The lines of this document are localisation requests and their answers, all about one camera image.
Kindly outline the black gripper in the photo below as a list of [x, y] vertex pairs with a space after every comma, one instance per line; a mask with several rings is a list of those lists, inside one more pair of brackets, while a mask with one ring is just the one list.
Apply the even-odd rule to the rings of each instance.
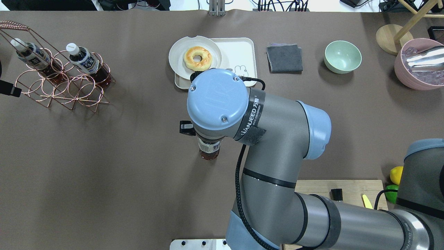
[[196, 136], [196, 130], [193, 122], [190, 120], [181, 120], [179, 122], [179, 133], [188, 136]]

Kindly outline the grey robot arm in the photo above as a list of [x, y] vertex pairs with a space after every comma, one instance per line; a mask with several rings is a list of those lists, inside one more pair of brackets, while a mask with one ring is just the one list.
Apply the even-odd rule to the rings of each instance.
[[301, 101], [248, 88], [226, 69], [190, 76], [181, 133], [243, 144], [235, 170], [236, 201], [226, 241], [232, 250], [442, 250], [443, 139], [412, 143], [391, 211], [295, 191], [303, 160], [323, 154], [328, 114]]

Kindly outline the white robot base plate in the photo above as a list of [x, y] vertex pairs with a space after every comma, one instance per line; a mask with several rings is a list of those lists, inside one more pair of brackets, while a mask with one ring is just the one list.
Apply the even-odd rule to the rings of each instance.
[[225, 239], [176, 239], [170, 250], [231, 250]]

